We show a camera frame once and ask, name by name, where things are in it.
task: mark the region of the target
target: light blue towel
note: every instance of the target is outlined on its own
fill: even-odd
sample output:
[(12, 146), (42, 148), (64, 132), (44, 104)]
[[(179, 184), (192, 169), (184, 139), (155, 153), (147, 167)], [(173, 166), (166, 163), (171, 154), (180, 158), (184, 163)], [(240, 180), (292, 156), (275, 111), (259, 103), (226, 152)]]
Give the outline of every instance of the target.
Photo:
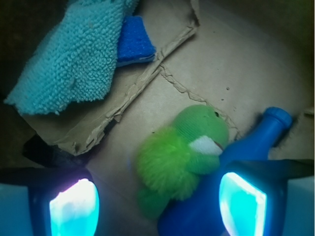
[(117, 62), (124, 16), (138, 0), (73, 0), (46, 35), (5, 103), (20, 114), (47, 114), (72, 102), (103, 99)]

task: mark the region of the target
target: glowing light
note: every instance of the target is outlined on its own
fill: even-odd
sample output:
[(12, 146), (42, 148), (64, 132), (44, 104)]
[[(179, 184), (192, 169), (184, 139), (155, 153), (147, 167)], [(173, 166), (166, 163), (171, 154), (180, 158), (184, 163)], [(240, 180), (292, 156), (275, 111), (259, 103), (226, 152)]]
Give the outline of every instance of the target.
[(220, 211), (226, 230), (233, 236), (262, 236), (267, 195), (234, 172), (220, 183)]
[(49, 209), (52, 236), (92, 236), (99, 214), (97, 188), (81, 179), (51, 200)]

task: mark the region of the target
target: cardboard sheet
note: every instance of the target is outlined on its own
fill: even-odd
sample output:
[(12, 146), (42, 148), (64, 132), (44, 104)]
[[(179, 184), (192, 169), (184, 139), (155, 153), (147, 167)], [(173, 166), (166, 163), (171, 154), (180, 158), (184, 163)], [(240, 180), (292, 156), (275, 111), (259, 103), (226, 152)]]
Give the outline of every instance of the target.
[(79, 155), (97, 145), (104, 128), (113, 119), (119, 121), (124, 110), (160, 72), (160, 64), (199, 26), (198, 0), (145, 0), (136, 14), (143, 21), (157, 59), (150, 64), (118, 68), (110, 93), (102, 101), (73, 103), (59, 116), (24, 116), (27, 123), (49, 145)]

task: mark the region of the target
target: green plush toy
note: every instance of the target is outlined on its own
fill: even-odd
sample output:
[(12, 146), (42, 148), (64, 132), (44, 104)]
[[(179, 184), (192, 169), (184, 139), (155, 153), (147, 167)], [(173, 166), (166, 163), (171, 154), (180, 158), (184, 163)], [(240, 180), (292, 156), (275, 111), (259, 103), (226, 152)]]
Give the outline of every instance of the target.
[(216, 170), (228, 142), (228, 127), (212, 107), (194, 105), (152, 134), (137, 156), (137, 172), (147, 188), (138, 203), (148, 218), (158, 218), (171, 199), (185, 200), (200, 175)]

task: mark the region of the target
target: blue sponge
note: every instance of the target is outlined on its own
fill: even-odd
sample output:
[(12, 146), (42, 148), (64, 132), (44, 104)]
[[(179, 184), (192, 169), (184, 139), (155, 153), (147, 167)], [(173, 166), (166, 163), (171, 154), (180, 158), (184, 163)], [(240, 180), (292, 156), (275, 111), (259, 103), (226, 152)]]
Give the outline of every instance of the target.
[(5, 103), (20, 114), (64, 110), (72, 101), (103, 99), (117, 63), (124, 17), (138, 0), (71, 0), (46, 35)]
[(126, 16), (118, 41), (117, 67), (153, 61), (155, 52), (155, 47), (147, 35), (142, 18)]

